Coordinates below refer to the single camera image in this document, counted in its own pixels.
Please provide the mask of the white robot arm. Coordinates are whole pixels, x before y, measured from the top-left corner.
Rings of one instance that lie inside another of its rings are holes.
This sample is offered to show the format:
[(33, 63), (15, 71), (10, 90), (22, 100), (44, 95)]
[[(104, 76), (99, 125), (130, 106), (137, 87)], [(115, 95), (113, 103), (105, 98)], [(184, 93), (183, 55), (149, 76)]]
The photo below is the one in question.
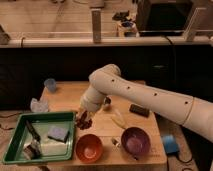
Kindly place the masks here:
[(168, 120), (201, 135), (213, 143), (213, 103), (127, 81), (115, 64), (108, 64), (89, 75), (89, 87), (80, 106), (96, 113), (108, 95), (116, 95), (147, 108)]

